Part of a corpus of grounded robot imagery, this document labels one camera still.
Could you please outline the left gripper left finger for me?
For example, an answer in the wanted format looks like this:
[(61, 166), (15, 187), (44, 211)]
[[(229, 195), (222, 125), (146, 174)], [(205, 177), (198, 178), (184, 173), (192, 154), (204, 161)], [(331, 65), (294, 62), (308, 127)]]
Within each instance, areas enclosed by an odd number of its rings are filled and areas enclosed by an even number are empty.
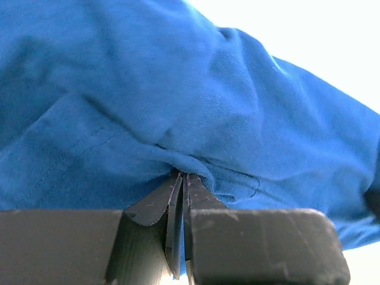
[(1, 212), (2, 284), (164, 284), (180, 276), (182, 175), (126, 210)]

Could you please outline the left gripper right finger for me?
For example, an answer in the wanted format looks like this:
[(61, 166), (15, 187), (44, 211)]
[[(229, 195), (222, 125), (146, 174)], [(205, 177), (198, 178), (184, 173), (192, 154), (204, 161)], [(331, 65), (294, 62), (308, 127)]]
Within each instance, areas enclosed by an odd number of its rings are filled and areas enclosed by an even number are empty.
[(183, 177), (190, 284), (349, 284), (334, 225), (313, 209), (231, 210)]

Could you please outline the blue t shirt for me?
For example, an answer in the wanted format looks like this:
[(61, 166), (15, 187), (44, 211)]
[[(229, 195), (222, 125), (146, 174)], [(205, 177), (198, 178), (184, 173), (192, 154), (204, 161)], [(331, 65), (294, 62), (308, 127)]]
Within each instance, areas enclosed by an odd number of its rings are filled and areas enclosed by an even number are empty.
[(173, 170), (379, 240), (379, 115), (182, 1), (1, 2), (1, 208), (124, 208)]

